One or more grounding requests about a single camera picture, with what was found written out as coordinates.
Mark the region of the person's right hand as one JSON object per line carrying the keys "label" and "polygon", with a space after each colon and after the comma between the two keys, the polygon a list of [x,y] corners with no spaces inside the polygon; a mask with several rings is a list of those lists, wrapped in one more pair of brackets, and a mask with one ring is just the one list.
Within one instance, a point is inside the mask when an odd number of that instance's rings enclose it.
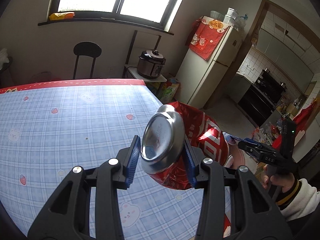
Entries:
{"label": "person's right hand", "polygon": [[272,185],[281,187],[283,193],[286,193],[287,191],[289,191],[293,187],[293,185],[296,181],[294,175],[292,173],[289,173],[284,176],[280,176],[278,174],[268,176],[267,173],[268,173],[269,167],[270,167],[270,165],[265,165],[263,167],[263,169],[264,169],[264,175],[262,177],[263,188],[268,189],[269,186],[272,184]]}

